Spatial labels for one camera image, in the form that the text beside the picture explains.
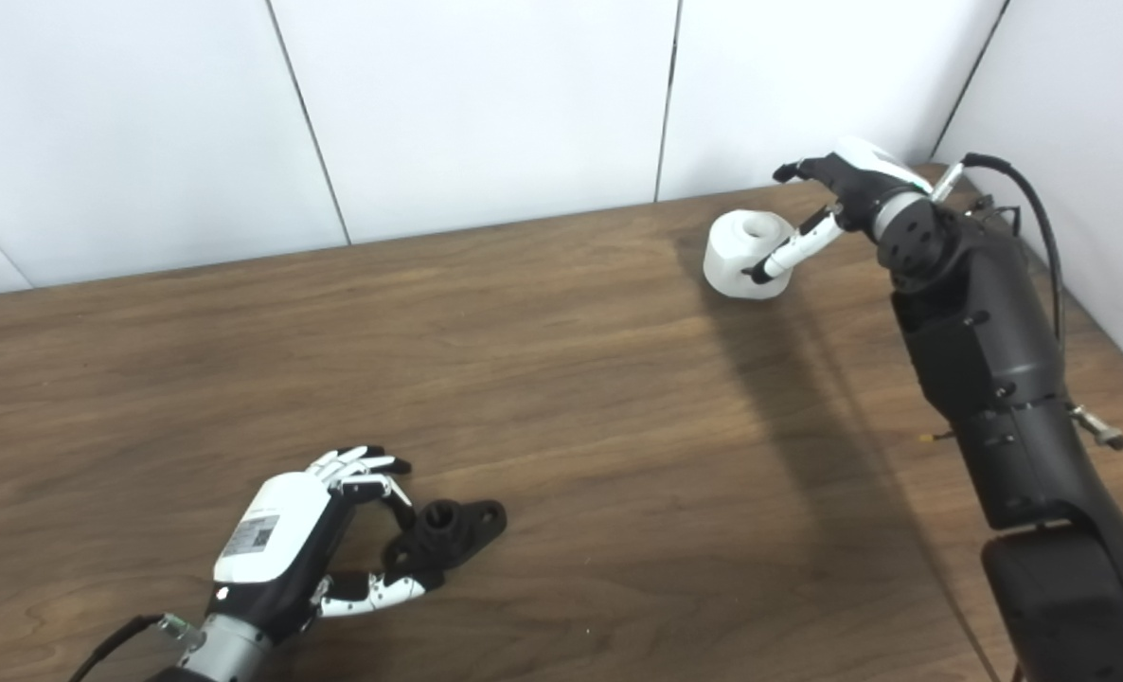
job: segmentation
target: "barcode label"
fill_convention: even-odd
[[[267,547],[271,540],[271,531],[275,530],[275,524],[280,521],[280,515],[262,516],[249,518],[238,524],[232,537],[225,544],[222,557],[231,557],[234,554],[261,553]]]

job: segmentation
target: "robotic arm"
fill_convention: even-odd
[[[743,272],[763,283],[842,233],[877,245],[922,393],[950,422],[999,531],[982,562],[1023,673],[1123,681],[1123,513],[1071,420],[1116,449],[1123,437],[1069,399],[1020,242],[939,203],[968,165],[1019,178],[1030,193],[993,156],[971,154],[930,187],[859,139],[783,166],[777,181],[816,180],[838,202]],[[1042,219],[1035,194],[1030,201]]]
[[[267,480],[216,560],[203,626],[171,613],[138,617],[99,646],[71,682],[150,625],[185,649],[149,682],[249,682],[272,648],[319,618],[375,612],[444,585],[444,570],[501,535],[505,510],[492,500],[437,500],[416,513],[393,480],[409,472],[409,462],[360,445]],[[367,502],[387,506],[402,530],[385,548],[384,571],[328,573],[355,510]]]

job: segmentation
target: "wooden tabletop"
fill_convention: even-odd
[[[0,297],[0,679],[64,679],[138,612],[199,617],[259,484],[383,444],[407,491],[504,502],[448,585],[325,621],[264,679],[1007,679],[990,533],[860,237],[779,299],[700,272],[732,208],[811,184]],[[1069,311],[1074,394],[1123,357]],[[1123,504],[1123,454],[1093,449]],[[337,557],[375,569],[384,510]],[[177,649],[120,648],[91,679]]]

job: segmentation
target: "cable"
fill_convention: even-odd
[[[1062,297],[1062,261],[1059,260],[1059,240],[1053,237],[1050,216],[1047,215],[1046,207],[1041,203],[1041,198],[1038,197],[1037,190],[1033,190],[1033,185],[1030,184],[1029,180],[1019,170],[1013,169],[1012,164],[1001,160],[998,156],[969,152],[961,160],[961,165],[990,169],[994,172],[1006,174],[1007,178],[1012,179],[1012,182],[1016,183],[1016,187],[1020,187],[1020,190],[1024,193],[1024,198],[1029,199],[1029,203],[1033,208],[1033,216],[1037,217],[1038,228],[1041,228],[1041,240],[1046,243],[1046,260],[1047,265],[1050,267],[1050,287],[1053,298],[1053,335],[1059,340],[1059,353],[1066,355],[1067,337],[1066,330],[1062,327],[1066,316],[1066,302]]]
[[[155,625],[164,617],[164,613],[155,613],[155,616],[138,616],[125,622],[120,626],[119,630],[112,631],[110,637],[102,640],[98,647],[94,647],[93,652],[90,652],[90,656],[86,657],[85,663],[82,663],[76,671],[73,672],[73,676],[70,678],[70,682],[82,682],[82,678],[90,673],[90,669],[93,667],[99,661],[104,660],[111,652],[119,648],[120,644],[126,643],[126,640],[131,639],[141,631],[148,629],[150,625]]]

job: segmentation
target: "white plastic part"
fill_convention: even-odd
[[[280,578],[305,546],[330,501],[322,481],[307,472],[275,475],[263,483],[216,560],[217,582],[270,582]]]
[[[788,278],[789,272],[796,264],[818,254],[819,251],[824,249],[827,245],[830,245],[831,242],[834,242],[842,234],[843,230],[840,229],[838,221],[836,221],[836,216],[829,213],[824,219],[819,220],[818,225],[813,226],[813,229],[809,233],[798,234],[798,236],[786,242],[785,245],[779,246],[778,249],[773,251],[773,255],[764,264],[764,272],[768,273],[768,276]]]
[[[931,183],[871,142],[865,142],[859,137],[840,137],[836,142],[834,155],[847,161],[848,164],[864,170],[864,172],[883,172],[904,182],[910,182],[929,194],[933,191]]]
[[[755,267],[796,230],[776,213],[730,211],[713,220],[704,247],[704,279],[731,299],[770,299],[788,285],[789,272],[756,284],[743,269]]]

